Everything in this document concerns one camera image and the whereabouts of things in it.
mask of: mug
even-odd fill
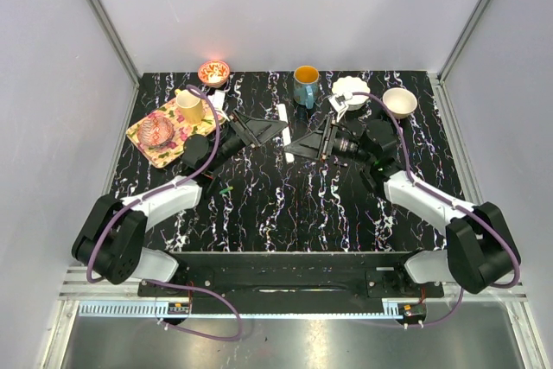
[[[175,90],[176,106],[189,124],[199,124],[206,116],[204,105],[200,97],[196,97],[189,90]]]
[[[312,109],[315,95],[319,92],[319,71],[309,65],[294,71],[294,100],[296,103]]]

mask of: wall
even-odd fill
[[[427,69],[477,0],[102,0],[139,71]]]
[[[553,3],[493,0],[447,86],[486,199],[505,213],[553,357]]]
[[[86,0],[0,0],[0,356],[30,368],[132,85]]]

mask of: colorful placemat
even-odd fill
[[[176,105],[176,99],[170,100],[168,103],[162,105],[157,110],[152,111],[149,115],[144,117],[137,123],[134,123],[129,129],[127,129],[127,137],[133,142],[135,146],[142,152],[144,157],[146,157],[152,166],[160,169],[164,168],[170,164],[174,159],[182,154],[184,151],[184,142],[189,136],[193,134],[201,134],[207,136],[209,133],[215,130],[215,122],[213,117],[210,117],[212,114],[209,104],[206,101],[203,101],[204,110],[206,116],[201,120],[200,124],[189,124],[186,122],[184,117],[179,112],[179,109]],[[138,128],[140,124],[147,118],[152,118],[155,116],[164,116],[168,118],[173,124],[175,129],[175,135],[173,138],[164,146],[157,147],[147,147],[140,144],[138,141]],[[225,119],[219,116],[219,122],[223,124]]]

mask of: yellow cup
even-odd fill
[[[176,105],[187,123],[201,123],[206,115],[201,98],[191,94],[188,90],[175,90],[175,94]]]

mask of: black marble table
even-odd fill
[[[330,110],[324,99],[332,84],[347,75],[368,82],[378,97],[404,86],[418,98],[416,113],[402,120],[411,166],[429,184],[462,197],[445,131],[425,72],[321,72],[320,96],[307,112],[292,99],[290,72],[233,73],[221,87],[226,110],[257,118],[278,118],[286,104],[292,140],[314,129]],[[196,73],[146,73],[130,124],[172,99],[175,88],[200,86]],[[385,118],[376,103],[348,113],[346,124],[359,128],[372,118]],[[216,194],[193,210],[169,218],[146,235],[146,246],[171,251],[412,251],[443,246],[442,236],[413,213],[368,193],[359,165],[340,166],[331,157],[313,162],[296,157],[287,164],[281,137],[258,150],[245,149],[229,160],[219,177],[227,194]],[[182,166],[149,165],[126,140],[111,186],[117,197],[141,193],[171,180]]]

